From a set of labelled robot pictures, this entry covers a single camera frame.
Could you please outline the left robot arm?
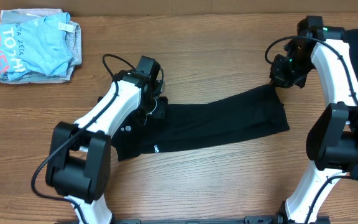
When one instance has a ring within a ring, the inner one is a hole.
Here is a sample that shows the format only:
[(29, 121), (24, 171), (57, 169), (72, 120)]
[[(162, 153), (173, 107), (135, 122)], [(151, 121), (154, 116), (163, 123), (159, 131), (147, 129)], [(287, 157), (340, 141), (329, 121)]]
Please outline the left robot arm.
[(52, 134), (45, 182), (59, 200), (71, 203), (78, 223), (114, 223), (104, 192), (111, 170), (111, 139), (126, 118), (144, 126), (164, 119), (163, 69), (142, 56), (137, 66), (112, 75), (109, 91), (73, 124), (60, 122)]

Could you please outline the black t-shirt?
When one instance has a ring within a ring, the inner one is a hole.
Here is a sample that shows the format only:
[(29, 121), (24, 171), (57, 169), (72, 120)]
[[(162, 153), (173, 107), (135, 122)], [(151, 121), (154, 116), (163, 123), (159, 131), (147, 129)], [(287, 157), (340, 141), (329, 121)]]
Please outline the black t-shirt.
[(111, 140), (120, 161), (141, 154), (187, 151), (248, 141), (290, 129), (270, 85), (207, 104), (170, 104), (165, 119), (144, 126), (127, 117)]

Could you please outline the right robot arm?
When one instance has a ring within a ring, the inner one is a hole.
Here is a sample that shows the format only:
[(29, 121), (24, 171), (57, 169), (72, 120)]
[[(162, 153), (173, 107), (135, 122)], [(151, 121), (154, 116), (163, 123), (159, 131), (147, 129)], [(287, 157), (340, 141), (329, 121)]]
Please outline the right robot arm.
[(306, 16), (286, 40), (287, 55), (270, 62), (271, 85), (303, 88), (315, 69), (326, 108), (306, 138), (307, 170), (271, 223), (329, 223), (318, 211), (330, 191), (341, 179), (358, 181), (352, 173), (358, 167), (358, 80), (351, 47), (345, 29), (324, 25), (321, 16)]

